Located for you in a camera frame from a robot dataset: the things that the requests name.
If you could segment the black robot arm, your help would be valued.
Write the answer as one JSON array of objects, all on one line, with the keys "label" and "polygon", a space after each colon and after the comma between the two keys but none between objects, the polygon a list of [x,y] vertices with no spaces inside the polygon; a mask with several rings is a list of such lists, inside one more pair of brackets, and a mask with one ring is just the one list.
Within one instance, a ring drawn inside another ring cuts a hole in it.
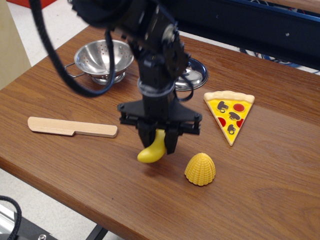
[{"label": "black robot arm", "polygon": [[120,122],[134,125],[145,147],[165,132],[172,154],[179,136],[199,134],[202,115],[182,105],[175,84],[189,66],[177,22],[157,0],[74,0],[72,8],[88,24],[126,39],[139,68],[142,100],[118,105]]}]

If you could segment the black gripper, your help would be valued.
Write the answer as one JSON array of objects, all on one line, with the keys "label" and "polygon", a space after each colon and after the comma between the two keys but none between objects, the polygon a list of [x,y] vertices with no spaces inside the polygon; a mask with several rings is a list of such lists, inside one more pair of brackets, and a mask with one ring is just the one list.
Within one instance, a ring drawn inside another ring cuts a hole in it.
[{"label": "black gripper", "polygon": [[185,107],[175,94],[163,97],[143,96],[141,100],[120,103],[120,123],[133,125],[145,148],[156,138],[156,129],[165,130],[164,143],[168,155],[176,150],[180,135],[200,134],[202,115]]}]

